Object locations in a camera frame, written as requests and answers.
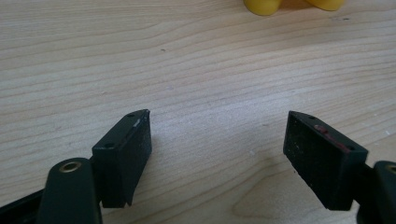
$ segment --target clamp jaw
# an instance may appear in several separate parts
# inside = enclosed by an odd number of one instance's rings
[[[396,223],[396,163],[365,164],[368,150],[320,119],[290,111],[283,153],[330,210],[361,207],[360,224]]]
[[[149,111],[125,115],[92,148],[92,157],[54,165],[46,187],[0,208],[0,223],[101,224],[103,207],[131,205],[151,154]]]

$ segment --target yellow object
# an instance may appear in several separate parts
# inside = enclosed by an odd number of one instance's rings
[[[306,0],[314,7],[324,10],[335,11],[344,4],[344,0]],[[275,13],[282,0],[244,0],[245,6],[254,14],[269,16]]]
[[[245,6],[254,14],[269,16],[277,11],[282,0],[244,0]]]
[[[344,0],[306,0],[314,7],[318,7],[328,11],[335,11],[344,4]]]

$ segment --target wood grain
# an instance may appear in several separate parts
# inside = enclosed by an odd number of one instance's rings
[[[105,223],[355,223],[282,154],[289,110],[396,161],[396,3],[0,0],[0,204],[151,110],[134,204]]]

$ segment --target wooden table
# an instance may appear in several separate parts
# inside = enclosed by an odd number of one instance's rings
[[[289,110],[396,161],[396,3],[335,12],[285,0],[1,0],[0,204],[126,113],[151,110],[153,153],[108,223],[355,223],[323,208],[282,153]]]

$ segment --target red mark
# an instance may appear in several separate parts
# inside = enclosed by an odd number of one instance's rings
[[[342,149],[345,153],[349,153],[350,149],[346,147],[344,144],[339,143],[336,139],[334,139],[330,134],[329,131],[323,126],[315,125],[314,128],[318,130],[321,134],[323,134],[327,139],[333,142],[338,148]]]

